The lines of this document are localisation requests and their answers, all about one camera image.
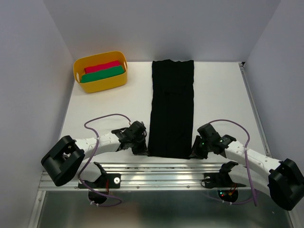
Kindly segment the black t-shirt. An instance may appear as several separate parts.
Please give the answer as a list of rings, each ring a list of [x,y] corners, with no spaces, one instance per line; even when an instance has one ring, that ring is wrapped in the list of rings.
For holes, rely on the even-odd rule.
[[[152,63],[151,156],[187,159],[191,154],[194,115],[194,61]]]

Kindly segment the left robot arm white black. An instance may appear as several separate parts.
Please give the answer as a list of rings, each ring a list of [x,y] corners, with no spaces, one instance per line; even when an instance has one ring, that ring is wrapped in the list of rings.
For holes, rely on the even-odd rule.
[[[83,160],[106,152],[118,152],[131,149],[133,153],[146,152],[146,130],[134,130],[131,127],[112,130],[97,138],[72,139],[62,137],[42,158],[41,164],[53,183],[59,187],[71,180],[81,178],[95,187],[105,184],[105,174],[97,165]]]

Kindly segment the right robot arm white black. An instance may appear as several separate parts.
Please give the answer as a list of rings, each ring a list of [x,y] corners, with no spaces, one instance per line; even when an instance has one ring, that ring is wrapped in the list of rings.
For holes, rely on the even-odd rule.
[[[207,189],[253,187],[284,210],[291,211],[304,197],[304,176],[291,159],[280,161],[246,148],[235,138],[224,135],[196,136],[192,153],[207,158],[208,153],[222,155],[229,161],[216,173],[205,173],[201,182]]]

